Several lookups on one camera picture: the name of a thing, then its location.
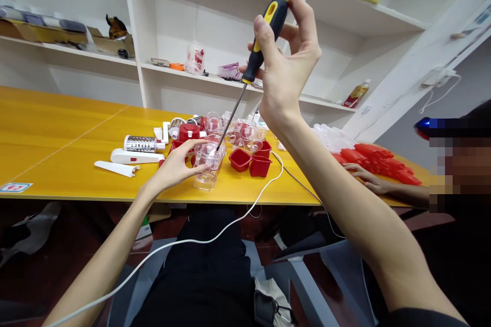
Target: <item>screwdriver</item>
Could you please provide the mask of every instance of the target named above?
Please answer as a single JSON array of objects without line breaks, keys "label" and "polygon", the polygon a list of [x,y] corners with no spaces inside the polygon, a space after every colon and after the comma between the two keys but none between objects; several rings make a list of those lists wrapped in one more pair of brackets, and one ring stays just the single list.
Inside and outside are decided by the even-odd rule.
[{"label": "screwdriver", "polygon": [[[285,23],[287,11],[288,11],[288,0],[272,0],[270,4],[267,6],[266,11],[262,15],[266,23],[268,23],[270,27],[273,29],[273,32],[275,34],[275,42],[278,39],[278,36],[280,35],[281,29],[283,28],[283,24]],[[242,82],[244,83],[244,86],[242,87],[242,91],[240,91],[240,96],[237,102],[235,103],[234,109],[232,110],[232,114],[230,115],[227,125],[225,126],[223,134],[221,135],[220,142],[218,142],[218,146],[216,146],[217,151],[220,148],[221,142],[223,142],[225,138],[225,134],[227,133],[227,130],[229,130],[230,122],[232,121],[232,117],[234,116],[235,111],[239,106],[239,102],[242,99],[242,96],[244,95],[244,91],[246,90],[247,86],[250,85],[252,82],[254,82],[254,80],[256,79],[256,73],[261,67],[263,62],[264,62],[264,56],[262,54],[261,48],[259,47],[259,44],[256,42],[256,39],[254,38],[254,47],[249,56],[247,70],[245,71],[242,78]]]}]

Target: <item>hand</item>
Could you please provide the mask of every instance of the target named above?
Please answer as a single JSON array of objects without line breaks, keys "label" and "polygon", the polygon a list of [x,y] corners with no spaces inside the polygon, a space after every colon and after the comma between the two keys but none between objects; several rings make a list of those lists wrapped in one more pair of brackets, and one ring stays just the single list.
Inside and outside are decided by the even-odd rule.
[{"label": "hand", "polygon": [[162,166],[145,184],[145,187],[150,188],[154,195],[158,195],[188,177],[205,172],[208,169],[207,165],[199,165],[190,169],[184,163],[184,159],[194,154],[194,152],[189,152],[194,147],[207,142],[205,139],[190,139],[173,149]]},{"label": "hand", "polygon": [[[288,4],[298,26],[285,24],[280,37],[289,42],[291,56],[278,51],[273,30],[262,15],[254,20],[254,34],[264,55],[264,70],[257,73],[264,87],[260,112],[268,126],[273,127],[292,113],[300,115],[298,98],[321,57],[313,9],[304,0],[288,0]],[[239,67],[242,73],[246,69]]]},{"label": "hand", "polygon": [[380,179],[357,163],[345,163],[343,166],[346,170],[353,170],[353,177],[359,177],[363,180],[364,185],[375,194],[386,194],[391,190],[391,182]]}]

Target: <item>yellow screwdriver handle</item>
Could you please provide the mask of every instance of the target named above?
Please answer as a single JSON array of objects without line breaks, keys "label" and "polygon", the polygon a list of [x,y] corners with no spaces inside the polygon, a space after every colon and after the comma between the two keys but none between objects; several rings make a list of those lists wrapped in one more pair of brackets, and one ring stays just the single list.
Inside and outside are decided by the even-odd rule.
[{"label": "yellow screwdriver handle", "polygon": [[[288,0],[272,0],[263,14],[264,20],[270,25],[275,34],[275,42],[280,35],[283,24],[285,23],[286,13],[288,11]],[[254,47],[249,56],[247,70],[244,73],[242,81],[251,84],[256,79],[256,73],[264,62],[261,48],[254,38]]]}]

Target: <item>screwdriver shaft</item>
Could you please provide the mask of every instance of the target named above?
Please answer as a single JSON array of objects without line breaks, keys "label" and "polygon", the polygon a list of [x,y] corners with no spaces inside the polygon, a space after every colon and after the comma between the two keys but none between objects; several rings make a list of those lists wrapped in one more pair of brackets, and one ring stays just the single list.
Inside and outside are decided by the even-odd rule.
[{"label": "screwdriver shaft", "polygon": [[221,142],[224,141],[225,134],[227,134],[227,130],[229,130],[230,122],[232,121],[232,118],[235,115],[235,111],[237,110],[237,107],[239,106],[240,100],[242,100],[242,96],[244,95],[244,91],[246,90],[246,88],[247,88],[247,83],[244,83],[244,87],[242,87],[242,91],[240,92],[240,96],[239,96],[237,102],[235,103],[234,109],[232,110],[232,114],[230,115],[229,120],[227,121],[227,125],[225,126],[224,132],[221,135],[220,141],[218,142],[218,146],[216,146],[217,151],[220,148]]}]

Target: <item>right hand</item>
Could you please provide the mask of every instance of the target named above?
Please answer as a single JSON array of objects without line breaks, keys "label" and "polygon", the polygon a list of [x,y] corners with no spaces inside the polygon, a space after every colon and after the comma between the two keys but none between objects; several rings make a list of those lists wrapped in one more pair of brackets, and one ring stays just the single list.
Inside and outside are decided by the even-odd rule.
[{"label": "right hand", "polygon": [[[300,115],[300,93],[321,57],[313,9],[304,0],[288,0],[288,5],[298,23],[298,26],[285,24],[280,33],[290,44],[290,56],[276,48],[273,30],[262,15],[254,20],[254,34],[264,55],[264,69],[256,76],[263,80],[264,87],[260,112],[264,121],[273,127],[292,113]],[[246,69],[246,66],[239,67],[242,73]]]},{"label": "right hand", "polygon": [[371,172],[365,170],[357,163],[345,163],[344,168],[349,171],[354,171],[353,177],[359,177],[364,181],[364,185],[377,195],[387,194],[390,191],[390,182],[382,180],[379,177],[373,175]]}]

